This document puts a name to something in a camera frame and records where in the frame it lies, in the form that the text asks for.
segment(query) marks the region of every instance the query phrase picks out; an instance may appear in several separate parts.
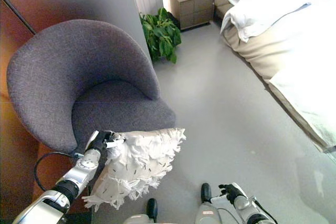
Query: chair seat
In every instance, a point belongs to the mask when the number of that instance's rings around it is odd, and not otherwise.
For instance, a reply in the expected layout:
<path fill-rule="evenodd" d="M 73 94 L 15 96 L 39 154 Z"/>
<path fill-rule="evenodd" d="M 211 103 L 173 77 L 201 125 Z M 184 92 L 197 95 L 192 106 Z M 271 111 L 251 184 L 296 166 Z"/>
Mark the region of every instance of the chair seat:
<path fill-rule="evenodd" d="M 81 95 L 72 108 L 72 128 L 83 152 L 95 130 L 153 131 L 174 127 L 175 114 L 162 99 L 151 100 L 128 82 L 101 83 Z"/>

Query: drawer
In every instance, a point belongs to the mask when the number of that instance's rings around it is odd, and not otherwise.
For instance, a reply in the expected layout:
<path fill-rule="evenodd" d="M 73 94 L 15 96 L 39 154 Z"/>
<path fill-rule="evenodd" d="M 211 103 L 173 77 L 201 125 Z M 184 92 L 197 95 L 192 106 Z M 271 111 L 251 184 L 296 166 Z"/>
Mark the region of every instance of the drawer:
<path fill-rule="evenodd" d="M 213 6 L 213 0 L 195 0 L 195 12 L 210 9 Z"/>
<path fill-rule="evenodd" d="M 194 12 L 194 1 L 190 0 L 190 1 L 184 1 L 180 3 L 180 15 L 184 16 L 187 14 L 191 14 Z"/>
<path fill-rule="evenodd" d="M 209 22 L 212 19 L 212 8 L 194 13 L 194 25 Z"/>
<path fill-rule="evenodd" d="M 180 17 L 181 29 L 192 26 L 194 24 L 193 21 L 194 21 L 194 14 L 192 13 L 181 16 Z"/>

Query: bed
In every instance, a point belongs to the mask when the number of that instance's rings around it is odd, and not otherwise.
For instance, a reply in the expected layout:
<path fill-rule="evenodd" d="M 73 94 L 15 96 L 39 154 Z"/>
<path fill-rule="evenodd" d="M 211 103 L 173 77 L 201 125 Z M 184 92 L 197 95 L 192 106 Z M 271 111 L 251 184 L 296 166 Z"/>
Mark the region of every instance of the bed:
<path fill-rule="evenodd" d="M 336 0 L 229 0 L 221 34 L 318 150 L 336 150 Z"/>

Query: nightstand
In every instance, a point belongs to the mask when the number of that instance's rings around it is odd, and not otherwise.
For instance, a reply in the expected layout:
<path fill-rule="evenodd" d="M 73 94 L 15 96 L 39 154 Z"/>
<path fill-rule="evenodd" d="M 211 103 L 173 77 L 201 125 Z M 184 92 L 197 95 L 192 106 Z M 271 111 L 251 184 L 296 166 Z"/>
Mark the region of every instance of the nightstand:
<path fill-rule="evenodd" d="M 214 15 L 215 0 L 170 0 L 171 12 L 181 23 L 181 30 L 208 23 Z"/>

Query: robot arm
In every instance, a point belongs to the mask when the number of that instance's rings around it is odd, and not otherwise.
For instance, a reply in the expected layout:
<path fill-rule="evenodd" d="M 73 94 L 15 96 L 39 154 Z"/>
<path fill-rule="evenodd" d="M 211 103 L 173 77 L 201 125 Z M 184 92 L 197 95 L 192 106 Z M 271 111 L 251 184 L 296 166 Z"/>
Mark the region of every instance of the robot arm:
<path fill-rule="evenodd" d="M 24 223 L 65 223 L 64 214 L 68 212 L 76 199 L 93 179 L 99 165 L 103 149 L 112 146 L 115 135 L 111 131 L 94 131 L 84 155 L 55 185 L 44 192 L 14 220 L 14 224 Z"/>
<path fill-rule="evenodd" d="M 264 211 L 256 197 L 248 198 L 236 183 L 219 185 L 219 188 L 222 189 L 221 196 L 226 196 L 227 200 L 235 207 L 243 223 L 277 224 L 273 217 Z"/>

